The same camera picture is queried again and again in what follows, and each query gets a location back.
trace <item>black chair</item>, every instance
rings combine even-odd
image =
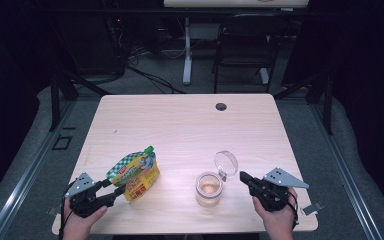
[[[279,45],[289,22],[280,16],[237,14],[220,25],[213,64],[214,93],[217,93],[219,67],[261,68],[269,70],[269,92]]]

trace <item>clear plastic lid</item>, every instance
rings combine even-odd
[[[220,151],[214,157],[218,173],[223,181],[227,178],[235,176],[238,172],[238,161],[236,157],[229,151]]]

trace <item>wooden table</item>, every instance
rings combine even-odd
[[[216,109],[217,103],[227,106]],[[248,187],[239,174],[224,184],[219,204],[203,208],[195,200],[196,177],[216,172],[214,156],[233,153],[239,171],[263,177],[281,167],[302,179],[273,97],[268,94],[105,96],[97,109],[74,169],[95,181],[129,153],[152,145],[160,177],[135,202],[124,196],[92,228],[94,234],[239,233],[264,231]],[[114,191],[101,189],[99,195]],[[310,205],[305,189],[296,190],[301,207]],[[295,231],[317,228],[314,215],[299,214]],[[59,229],[57,217],[52,231]]]

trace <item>colorful package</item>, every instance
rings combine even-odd
[[[107,172],[107,179],[116,187],[126,185],[127,201],[142,197],[160,175],[153,151],[149,146],[144,152],[131,153]]]

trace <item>human hand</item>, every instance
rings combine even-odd
[[[70,200],[65,199],[64,202],[64,219],[70,216],[64,226],[64,240],[85,240],[87,239],[92,225],[101,219],[107,212],[107,206],[103,206],[96,210],[87,218],[77,216],[74,212],[71,213]]]
[[[297,193],[293,188],[288,188],[288,191],[298,198]],[[289,196],[289,203],[295,206],[295,199]],[[294,222],[295,213],[294,211],[285,206],[280,211],[268,212],[261,205],[260,201],[256,197],[252,197],[254,203],[254,209],[258,215],[263,219],[264,227],[272,240],[290,240],[292,236],[292,224]]]

